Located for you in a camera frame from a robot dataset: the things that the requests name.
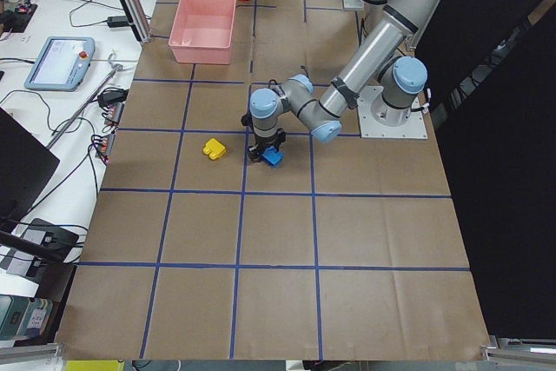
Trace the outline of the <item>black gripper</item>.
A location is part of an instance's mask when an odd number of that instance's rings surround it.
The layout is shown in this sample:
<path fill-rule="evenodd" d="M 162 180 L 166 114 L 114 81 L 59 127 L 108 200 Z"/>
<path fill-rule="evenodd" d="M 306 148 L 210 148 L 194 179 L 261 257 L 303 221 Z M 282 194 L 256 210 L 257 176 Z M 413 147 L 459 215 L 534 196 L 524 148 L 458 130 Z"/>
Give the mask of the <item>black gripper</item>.
<path fill-rule="evenodd" d="M 268 147 L 274 147 L 276 151 L 280 150 L 281 145 L 286 142 L 287 134 L 279 128 L 272 136 L 262 137 L 255 136 L 255 143 L 248 147 L 248 158 L 251 162 L 261 162 L 261 154 Z"/>

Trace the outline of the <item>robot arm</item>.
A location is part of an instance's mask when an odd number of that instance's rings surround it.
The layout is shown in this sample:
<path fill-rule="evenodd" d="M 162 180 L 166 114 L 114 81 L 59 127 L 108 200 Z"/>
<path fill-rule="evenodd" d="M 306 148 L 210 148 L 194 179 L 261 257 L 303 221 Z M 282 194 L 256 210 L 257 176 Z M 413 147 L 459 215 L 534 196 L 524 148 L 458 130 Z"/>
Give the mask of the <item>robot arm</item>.
<path fill-rule="evenodd" d="M 246 154 L 250 161 L 267 161 L 271 150 L 278 150 L 286 140 L 278 118 L 292 113 L 320 142 L 330 142 L 341 132 L 340 118 L 346 109 L 354 109 L 367 82 L 385 75 L 384 103 L 392 109 L 408 109 L 427 81 L 427 69 L 418 60 L 395 58 L 398 46 L 425 23 L 434 0 L 362 0 L 381 7 L 381 19 L 370 30 L 354 55 L 335 76 L 320 97 L 303 74 L 290 77 L 274 87 L 257 89 L 249 98 L 248 112 L 242 125 L 251 128 L 255 142 Z"/>

